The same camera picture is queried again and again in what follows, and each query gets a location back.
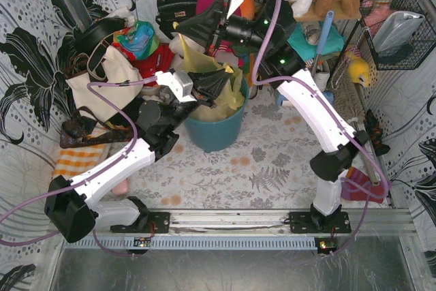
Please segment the teal plastic trash bin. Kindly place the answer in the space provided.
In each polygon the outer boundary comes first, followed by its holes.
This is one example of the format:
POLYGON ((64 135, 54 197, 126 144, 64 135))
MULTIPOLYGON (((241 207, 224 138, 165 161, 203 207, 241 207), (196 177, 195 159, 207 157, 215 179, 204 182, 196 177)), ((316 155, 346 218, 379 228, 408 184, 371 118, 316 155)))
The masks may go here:
POLYGON ((249 85, 243 78, 240 92, 244 97, 243 105, 230 117, 216 122, 203 122, 192 118, 187 118, 184 122, 192 143, 206 153, 221 151, 236 142, 241 125, 245 106, 248 102, 249 85))

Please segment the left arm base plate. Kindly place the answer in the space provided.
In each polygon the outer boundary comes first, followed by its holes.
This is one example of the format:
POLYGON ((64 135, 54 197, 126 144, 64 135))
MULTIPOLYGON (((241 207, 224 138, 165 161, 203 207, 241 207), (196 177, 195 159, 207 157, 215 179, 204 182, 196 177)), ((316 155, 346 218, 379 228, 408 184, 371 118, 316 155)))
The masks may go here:
POLYGON ((152 211, 140 214, 131 225, 115 225, 110 227, 112 233, 130 234, 167 234, 170 227, 170 213, 152 211))

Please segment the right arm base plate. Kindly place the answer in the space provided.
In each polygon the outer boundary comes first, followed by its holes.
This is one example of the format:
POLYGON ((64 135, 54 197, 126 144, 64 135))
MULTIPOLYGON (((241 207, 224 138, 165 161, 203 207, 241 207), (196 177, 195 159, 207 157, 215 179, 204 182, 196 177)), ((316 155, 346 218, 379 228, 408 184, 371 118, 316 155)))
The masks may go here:
POLYGON ((294 234, 347 234, 352 231, 349 215, 341 211, 327 218, 316 217, 310 212, 290 212, 290 230, 294 234))

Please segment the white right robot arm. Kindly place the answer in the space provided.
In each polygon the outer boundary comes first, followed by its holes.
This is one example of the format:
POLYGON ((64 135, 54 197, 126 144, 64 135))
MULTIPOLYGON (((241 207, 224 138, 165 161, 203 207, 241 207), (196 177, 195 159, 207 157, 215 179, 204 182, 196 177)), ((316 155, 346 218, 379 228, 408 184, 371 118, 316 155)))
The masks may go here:
POLYGON ((296 28, 291 5, 285 0, 268 0, 257 18, 248 20, 231 14, 224 0, 214 0, 201 14, 173 27, 206 50, 225 40, 256 52, 252 83, 269 84, 291 101, 322 148, 310 161, 319 179, 315 199, 308 211, 289 216, 291 231, 351 232, 348 215, 341 210, 342 182, 369 137, 339 116, 317 87, 306 63, 288 43, 296 28))

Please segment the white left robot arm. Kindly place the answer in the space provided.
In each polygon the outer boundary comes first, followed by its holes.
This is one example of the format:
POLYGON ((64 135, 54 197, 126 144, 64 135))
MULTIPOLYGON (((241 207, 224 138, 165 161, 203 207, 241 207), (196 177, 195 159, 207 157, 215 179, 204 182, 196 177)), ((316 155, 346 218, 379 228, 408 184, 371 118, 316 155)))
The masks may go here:
POLYGON ((214 72, 158 72, 157 84, 168 87, 167 102, 146 100, 134 123, 137 131, 126 147, 96 167, 69 180, 50 182, 44 211, 68 243, 75 243, 94 229, 113 232, 152 233, 151 212, 137 197, 104 202, 102 198, 136 171, 167 155, 179 136, 174 130, 199 106, 215 106, 229 83, 232 68, 214 72))

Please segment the yellow-green trash bag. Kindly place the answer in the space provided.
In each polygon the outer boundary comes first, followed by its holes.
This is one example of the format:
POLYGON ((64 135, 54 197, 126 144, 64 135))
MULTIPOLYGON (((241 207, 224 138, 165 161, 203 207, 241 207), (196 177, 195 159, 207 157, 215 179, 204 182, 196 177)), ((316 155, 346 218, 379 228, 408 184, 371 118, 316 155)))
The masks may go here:
POLYGON ((180 33, 174 34, 170 50, 178 57, 173 67, 193 79, 194 96, 200 105, 191 114, 192 119, 212 123, 236 114, 245 96, 240 91, 243 72, 234 55, 218 62, 199 42, 180 33))

